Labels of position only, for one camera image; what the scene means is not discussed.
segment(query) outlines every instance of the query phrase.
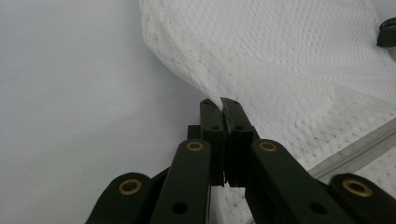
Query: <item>screw hole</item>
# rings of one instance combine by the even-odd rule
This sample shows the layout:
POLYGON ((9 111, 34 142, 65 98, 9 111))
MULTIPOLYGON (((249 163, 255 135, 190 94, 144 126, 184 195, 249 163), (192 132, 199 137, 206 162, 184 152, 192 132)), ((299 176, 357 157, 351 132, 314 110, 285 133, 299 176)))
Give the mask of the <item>screw hole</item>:
POLYGON ((123 195, 137 193, 142 188, 142 182, 137 179, 128 179, 123 181, 119 186, 119 192, 123 195))
POLYGON ((343 181, 343 186, 347 191, 361 197, 370 197, 373 194, 368 186, 358 180, 346 179, 343 181))
POLYGON ((316 214, 325 215, 327 214, 327 209, 320 203, 311 203, 309 208, 316 214))
POLYGON ((200 142, 190 142, 186 145, 186 148, 190 151, 199 151, 204 148, 204 145, 200 142))
POLYGON ((187 212, 188 208, 189 207, 187 206, 186 203, 175 203, 173 205, 172 209, 173 209, 174 213, 182 215, 182 214, 185 214, 187 212))
POLYGON ((259 147, 262 150, 269 151, 269 152, 276 151, 276 145, 274 145, 273 143, 270 143, 270 142, 261 142, 259 144, 259 147))

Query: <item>gray zipper tape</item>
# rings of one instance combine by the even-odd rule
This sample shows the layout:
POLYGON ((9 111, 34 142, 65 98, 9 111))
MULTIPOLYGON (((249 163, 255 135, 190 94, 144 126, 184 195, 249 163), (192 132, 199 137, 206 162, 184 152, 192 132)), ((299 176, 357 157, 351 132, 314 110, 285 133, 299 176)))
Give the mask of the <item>gray zipper tape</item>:
POLYGON ((396 119, 393 119, 349 147, 330 156, 308 173, 315 179, 329 183, 333 175, 354 173, 395 146, 396 119))

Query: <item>white surface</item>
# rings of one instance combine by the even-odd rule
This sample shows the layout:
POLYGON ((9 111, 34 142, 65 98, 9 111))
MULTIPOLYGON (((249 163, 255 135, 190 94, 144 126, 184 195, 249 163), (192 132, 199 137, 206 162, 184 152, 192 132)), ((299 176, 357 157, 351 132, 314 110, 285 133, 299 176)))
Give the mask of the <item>white surface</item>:
POLYGON ((169 166, 205 97, 143 43, 137 1, 0 2, 0 223, 83 223, 169 166))
MULTIPOLYGON (((396 63, 375 45, 369 0, 140 5, 145 42, 166 66, 218 105, 221 96, 239 101, 260 137, 305 169, 396 118, 396 63)), ((225 195, 219 222, 246 222, 240 192, 225 195)))

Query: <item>metal grommet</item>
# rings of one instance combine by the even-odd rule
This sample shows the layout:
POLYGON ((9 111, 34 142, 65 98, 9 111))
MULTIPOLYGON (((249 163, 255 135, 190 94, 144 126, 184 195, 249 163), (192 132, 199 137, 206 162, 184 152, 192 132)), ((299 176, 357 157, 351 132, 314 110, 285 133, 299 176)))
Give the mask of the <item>metal grommet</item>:
POLYGON ((131 195, 137 193, 142 188, 142 182, 138 179, 127 179, 119 186, 119 192, 123 195, 131 195))
POLYGON ((347 191, 361 197, 370 197, 373 195, 373 191, 367 185, 355 179, 345 179, 343 186, 347 191))
POLYGON ((204 148, 204 145, 202 145, 202 143, 200 143, 200 142, 190 142, 186 145, 186 148, 189 151, 199 151, 204 148))
POLYGON ((261 142, 259 144, 259 147, 262 150, 269 151, 269 152, 276 151, 276 145, 274 143, 270 143, 270 142, 261 142))

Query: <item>white background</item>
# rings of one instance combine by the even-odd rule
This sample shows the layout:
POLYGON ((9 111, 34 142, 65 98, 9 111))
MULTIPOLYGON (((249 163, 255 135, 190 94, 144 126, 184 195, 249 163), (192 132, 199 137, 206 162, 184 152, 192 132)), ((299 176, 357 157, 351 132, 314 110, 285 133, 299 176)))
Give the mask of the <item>white background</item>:
POLYGON ((144 45, 136 0, 1 1, 0 223, 83 223, 112 179, 170 165, 203 99, 144 45))

